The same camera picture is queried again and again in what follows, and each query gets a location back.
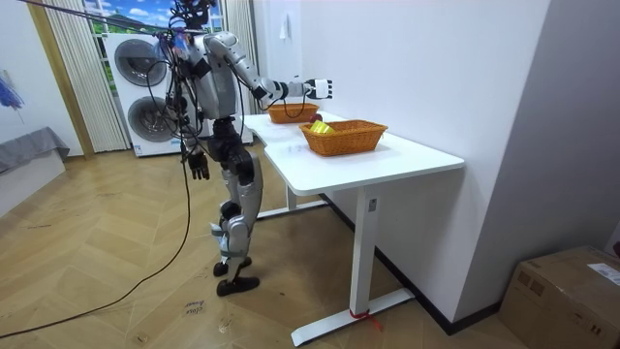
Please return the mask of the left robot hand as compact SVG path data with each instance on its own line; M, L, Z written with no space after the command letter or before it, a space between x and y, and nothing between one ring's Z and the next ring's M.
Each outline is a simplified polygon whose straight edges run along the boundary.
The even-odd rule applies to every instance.
M187 164L193 179L210 179L207 157L201 150L191 151L187 155Z

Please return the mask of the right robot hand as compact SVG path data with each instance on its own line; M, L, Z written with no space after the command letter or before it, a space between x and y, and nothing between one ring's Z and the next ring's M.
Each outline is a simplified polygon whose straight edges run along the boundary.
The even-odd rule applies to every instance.
M331 79L309 79L304 83L305 96L313 100L332 99L332 84Z

